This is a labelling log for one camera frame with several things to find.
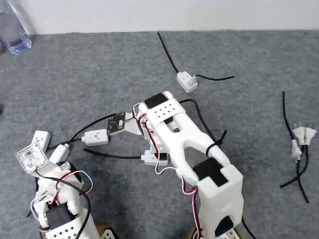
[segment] water bottle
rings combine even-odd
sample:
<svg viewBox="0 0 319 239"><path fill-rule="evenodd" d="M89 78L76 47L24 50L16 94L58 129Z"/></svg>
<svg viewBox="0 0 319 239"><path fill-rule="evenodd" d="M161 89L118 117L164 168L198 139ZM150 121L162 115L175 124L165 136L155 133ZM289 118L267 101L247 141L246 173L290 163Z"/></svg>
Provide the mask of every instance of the water bottle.
<svg viewBox="0 0 319 239"><path fill-rule="evenodd" d="M31 40L7 0L0 0L0 39L15 55L27 51L32 46Z"/></svg>

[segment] electrical connector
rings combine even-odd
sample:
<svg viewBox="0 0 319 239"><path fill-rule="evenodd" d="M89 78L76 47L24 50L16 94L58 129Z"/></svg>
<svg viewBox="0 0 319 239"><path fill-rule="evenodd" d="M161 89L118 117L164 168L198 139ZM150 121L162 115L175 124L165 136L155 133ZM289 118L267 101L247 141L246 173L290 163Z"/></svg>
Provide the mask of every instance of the electrical connector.
<svg viewBox="0 0 319 239"><path fill-rule="evenodd" d="M311 139L315 136L317 130L314 129L314 124L309 123L305 128L305 144L310 145Z"/></svg>
<svg viewBox="0 0 319 239"><path fill-rule="evenodd" d="M70 146L67 143L65 145L63 144L58 145L55 151L52 153L51 157L49 158L49 161L51 163L58 163L60 161L65 161L70 153L69 147Z"/></svg>
<svg viewBox="0 0 319 239"><path fill-rule="evenodd" d="M304 145L305 144L305 127L303 127L300 122L298 122L298 124L295 123L294 127L295 129L293 130L293 133L299 140L299 144Z"/></svg>
<svg viewBox="0 0 319 239"><path fill-rule="evenodd" d="M81 139L87 146L97 146L109 143L108 134L105 128L85 132Z"/></svg>
<svg viewBox="0 0 319 239"><path fill-rule="evenodd" d="M48 131L41 131L37 130L34 133L32 144L37 142L40 147L42 148L43 152L46 152L46 149L48 148L49 142L50 142L51 135Z"/></svg>
<svg viewBox="0 0 319 239"><path fill-rule="evenodd" d="M153 154L150 150L146 150L144 155L141 156L141 160L144 161L145 165L156 166L158 161L157 156ZM159 154L159 166L168 165L168 155L167 153Z"/></svg>
<svg viewBox="0 0 319 239"><path fill-rule="evenodd" d="M297 141L295 139L293 139L291 143L292 143L291 158L294 158L295 162L297 163L300 160L300 156L302 152L300 148L298 147Z"/></svg>
<svg viewBox="0 0 319 239"><path fill-rule="evenodd" d="M178 72L176 79L187 93L190 93L197 88L196 77L191 76L187 71Z"/></svg>

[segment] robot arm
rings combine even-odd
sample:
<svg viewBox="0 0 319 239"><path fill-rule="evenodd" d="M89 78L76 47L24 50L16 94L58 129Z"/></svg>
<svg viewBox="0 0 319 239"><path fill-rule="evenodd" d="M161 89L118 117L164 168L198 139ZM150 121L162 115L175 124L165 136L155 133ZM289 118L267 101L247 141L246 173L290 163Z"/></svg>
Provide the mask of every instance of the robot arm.
<svg viewBox="0 0 319 239"><path fill-rule="evenodd" d="M140 103L135 118L151 147L155 146L152 137L155 148L170 155L178 177L198 188L202 236L214 239L239 224L244 204L242 174L217 145L209 148L215 142L200 131L172 94L160 93ZM209 149L209 158L191 168L184 154L188 147L202 153Z"/></svg>

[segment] black cable tie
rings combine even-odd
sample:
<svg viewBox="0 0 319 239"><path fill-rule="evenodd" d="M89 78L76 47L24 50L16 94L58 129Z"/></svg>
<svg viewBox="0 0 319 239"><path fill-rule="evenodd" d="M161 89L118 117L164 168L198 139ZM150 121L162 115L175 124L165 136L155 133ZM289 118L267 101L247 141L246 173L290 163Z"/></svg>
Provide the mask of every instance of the black cable tie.
<svg viewBox="0 0 319 239"><path fill-rule="evenodd" d="M212 143L209 147L207 147L207 149L206 149L206 156L207 157L209 157L208 152L212 147L214 147L216 145L221 146L223 144L223 140L224 140L224 137L226 136L226 134L227 134L227 130L224 131L223 135L221 136L221 138L219 140L217 140L216 142Z"/></svg>

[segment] black cable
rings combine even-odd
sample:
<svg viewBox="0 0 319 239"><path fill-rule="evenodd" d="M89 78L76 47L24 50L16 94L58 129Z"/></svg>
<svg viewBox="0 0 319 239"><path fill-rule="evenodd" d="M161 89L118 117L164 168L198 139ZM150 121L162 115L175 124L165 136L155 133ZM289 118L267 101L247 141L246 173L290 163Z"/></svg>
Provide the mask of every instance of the black cable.
<svg viewBox="0 0 319 239"><path fill-rule="evenodd" d="M164 41L163 41L163 39L162 39L162 37L161 37L159 32L158 32L158 36L159 36L160 42L161 42L161 44L162 44L162 46L164 48L166 56L168 57L168 59L169 59L169 61L171 63L171 66L174 68L175 72L178 73L179 70L176 68L173 60L171 59L171 56L169 55L168 50L167 50L167 48L166 48L166 46L164 44ZM207 80L211 80L211 81L223 81L223 80L235 78L235 76L229 76L229 77L224 77L224 78L212 78L212 77L207 77L207 76L196 74L195 77L197 77L197 76L201 77L201 78L204 78L204 79L207 79Z"/></svg>
<svg viewBox="0 0 319 239"><path fill-rule="evenodd" d="M283 91L283 114L284 114L284 119L285 119L285 124L287 126L288 132L290 134L291 140L295 139L293 132L291 131L291 128L289 126L287 117L286 117L286 106L285 106L285 92Z"/></svg>
<svg viewBox="0 0 319 239"><path fill-rule="evenodd" d="M87 208L87 213L86 213L86 217L83 221L83 224L78 232L78 234L76 235L75 239L79 239L80 236L81 236L81 233L83 232L84 228L85 228L85 225L87 224L88 220L89 220L89 217L90 217L90 213L91 213L91 202L90 202L90 199L89 197L81 190L79 189L78 187L74 186L73 184L71 183L68 183L64 180L61 180L59 178L52 178L52 177L44 177L42 176L41 174L39 174L37 171L35 171L37 175L39 175L41 178L45 178L45 179L50 179L52 181L55 181L55 182L59 182L59 183L64 183L65 185L75 189L76 191L78 191L81 195L84 196L84 198L86 199L87 201L87 205L88 205L88 208Z"/></svg>
<svg viewBox="0 0 319 239"><path fill-rule="evenodd" d="M309 164L309 152L308 152L308 145L305 145L305 155L306 155L306 162L305 162L305 165L304 165L304 168L301 170L300 172L300 176L302 176L306 169L308 168L308 164ZM284 183L282 185L280 185L281 188L284 188L288 185L290 185L291 183L295 182L298 178L297 177L294 177L293 179L291 179L290 181L288 181L287 183Z"/></svg>
<svg viewBox="0 0 319 239"><path fill-rule="evenodd" d="M253 239L256 239L256 237L254 236L254 234L249 230L249 228L248 228L248 226L247 226L247 224L246 224L246 222L245 222L243 216L242 216L242 218L241 218L241 222L243 223L243 225L244 225L246 231L249 233L249 235L250 235Z"/></svg>
<svg viewBox="0 0 319 239"><path fill-rule="evenodd" d="M75 138L75 139L72 140L71 142L70 142L69 140L67 140L67 141L61 142L61 143L59 143L59 144L57 144L57 145L55 145L55 146L52 146L52 147L47 148L46 151L53 150L53 149L55 149L57 146L59 146L60 144L65 144L65 143L69 144L69 143L77 142L77 141L82 141L82 139L80 139L80 138Z"/></svg>
<svg viewBox="0 0 319 239"><path fill-rule="evenodd" d="M75 137L78 136L81 132L83 132L83 131L86 130L87 128L91 127L92 125L94 125L94 124L96 124L96 123L98 123L98 122L100 122L100 121L102 121L102 120L105 120L105 119L107 119L107 118L110 118L110 117L112 117L112 116L115 116L115 115L116 115L116 114L111 114L111 115L108 115L108 116L104 116L104 117L102 117L102 118L100 118L100 119L97 119L96 121L94 121L94 122L88 124L88 125L85 126L84 128L82 128L82 129L80 129L79 131L77 131L76 134L73 135L70 140L64 141L64 142L62 142L62 143L59 143L59 144L57 144L57 145L55 145L55 146L53 146L53 147L49 147L49 148L47 148L46 151L50 151L50 150L52 150L52 149L55 149L55 148L56 148L58 145L60 145L60 144L65 144L65 143L70 144L70 143L72 143L72 142L81 141L80 138L75 138Z"/></svg>
<svg viewBox="0 0 319 239"><path fill-rule="evenodd" d="M301 179L300 179L300 161L299 160L297 162L296 172L297 172L297 181L298 181L298 185L299 185L300 191L303 194L303 197L304 197L306 203L309 203L309 200L308 200L308 197L307 197L307 195L305 193L303 185L301 184Z"/></svg>
<svg viewBox="0 0 319 239"><path fill-rule="evenodd" d="M166 46L165 46L165 44L164 44L164 42L163 42L163 39L161 38L161 35L160 35L159 32L158 32L158 36L159 36L160 42L161 42L161 44L162 44L162 46L163 46L163 48L164 48L164 51L165 51L165 53L166 53L166 55L167 55L167 57L168 57L168 59L169 59L169 61L170 61L170 63L171 63L171 66L174 68L174 70L176 71L176 73L178 73L179 70L178 70L178 69L176 68L176 66L174 65L174 62L173 62L173 60L171 59L171 57L170 57L170 55L169 55L169 53L168 53L168 51L167 51L167 49L166 49Z"/></svg>
<svg viewBox="0 0 319 239"><path fill-rule="evenodd" d="M211 80L211 81L224 81L224 80L235 78L236 76L228 76L228 77L224 77L224 78L211 78L211 77L196 74L195 77L201 77L203 79L207 79L207 80Z"/></svg>
<svg viewBox="0 0 319 239"><path fill-rule="evenodd" d="M198 103L196 100L193 100L193 99L186 99L186 100L182 100L180 101L179 103L180 104L183 104L185 102L193 102L195 107L196 107L196 111L197 111L197 114L198 114L198 117L199 117L199 120L200 122L203 124L206 132L208 133L208 135L213 139L214 142L217 142L215 136L213 135L213 133L210 131L210 129L208 128L207 124L205 123L203 117L201 116L201 112L200 112L200 109L199 109L199 106L198 106Z"/></svg>
<svg viewBox="0 0 319 239"><path fill-rule="evenodd" d="M107 153L100 153L100 152L96 152L93 150L90 150L88 148L84 148L83 151L94 154L94 155L98 155L98 156L103 156L103 157L108 157L108 158L116 158L116 159L141 159L140 156L117 156L117 155L111 155L111 154L107 154Z"/></svg>

